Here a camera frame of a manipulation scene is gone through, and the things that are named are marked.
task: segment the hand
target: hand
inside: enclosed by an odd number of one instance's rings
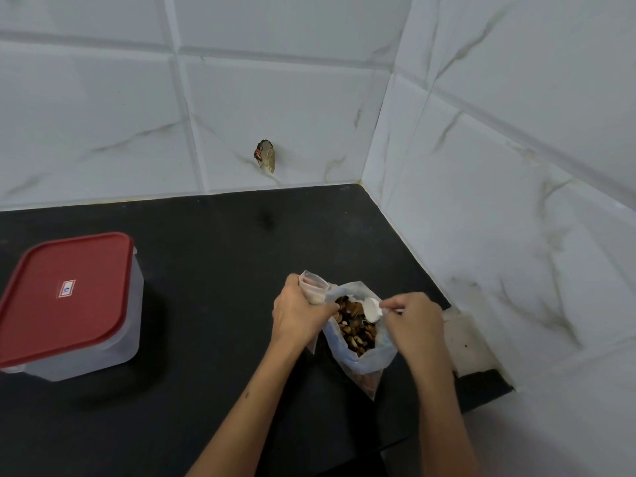
[[[422,368],[452,372],[439,304],[424,293],[412,292],[385,299],[380,308],[390,310],[384,317],[387,328],[412,372]],[[400,315],[394,310],[404,311]]]
[[[338,311],[338,304],[309,304],[298,286],[298,275],[290,274],[274,300],[272,344],[291,344],[298,353]]]

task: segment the person's right hand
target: person's right hand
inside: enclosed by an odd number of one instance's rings
[[[439,304],[422,292],[412,292],[385,299],[380,308],[389,309],[384,317],[387,328],[412,372],[422,368],[452,372]]]

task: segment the person's left hand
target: person's left hand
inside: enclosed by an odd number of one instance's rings
[[[290,274],[274,300],[272,344],[291,344],[302,351],[338,307],[336,303],[307,303],[298,286],[298,275]]]

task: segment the marble tile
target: marble tile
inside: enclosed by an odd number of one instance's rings
[[[424,89],[435,75],[467,0],[413,0],[396,56],[396,72]]]
[[[0,33],[25,32],[164,43],[155,0],[0,0]]]
[[[436,87],[636,208],[635,10],[636,0],[471,0]]]
[[[166,55],[0,43],[0,206],[199,190]]]
[[[517,385],[636,331],[636,296],[560,193],[579,184],[430,95],[386,189],[387,217]]]
[[[392,64],[411,0],[174,0],[186,47]]]
[[[387,71],[183,58],[208,191],[358,181]],[[254,160],[263,138],[274,175]]]
[[[427,95],[400,75],[393,74],[389,80],[362,175],[380,208],[388,199],[386,188],[394,187],[399,176]]]

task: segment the tiled wall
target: tiled wall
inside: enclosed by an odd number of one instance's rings
[[[576,475],[636,467],[635,14],[413,0],[362,177],[520,389],[482,415],[514,416],[502,441],[526,456],[559,442]],[[511,475],[489,419],[488,473]],[[571,474],[549,460],[525,474]]]
[[[410,5],[0,0],[0,209],[357,181]]]

